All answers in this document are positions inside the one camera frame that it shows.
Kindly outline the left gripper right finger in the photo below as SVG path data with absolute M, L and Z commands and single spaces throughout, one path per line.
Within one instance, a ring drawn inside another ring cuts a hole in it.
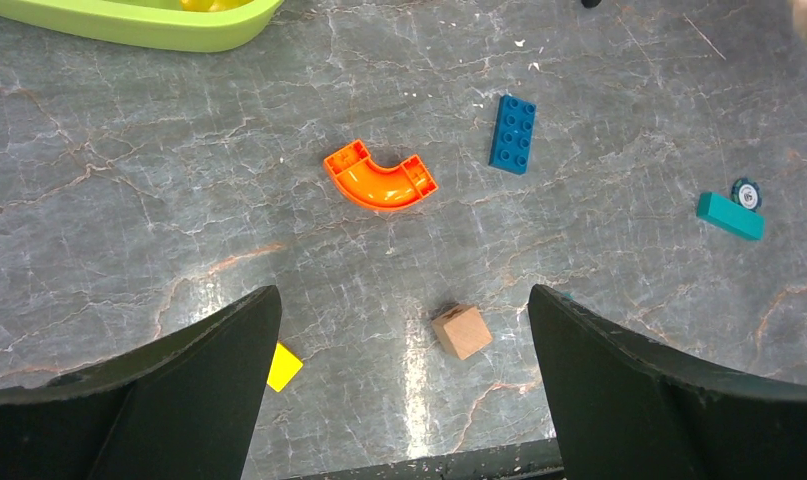
M 545 285 L 528 315 L 570 479 L 807 479 L 807 386 L 717 365 Z

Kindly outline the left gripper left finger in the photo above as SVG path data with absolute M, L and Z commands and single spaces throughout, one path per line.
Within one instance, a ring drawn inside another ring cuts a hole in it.
M 158 340 L 0 389 L 0 479 L 238 479 L 282 304 L 258 288 Z

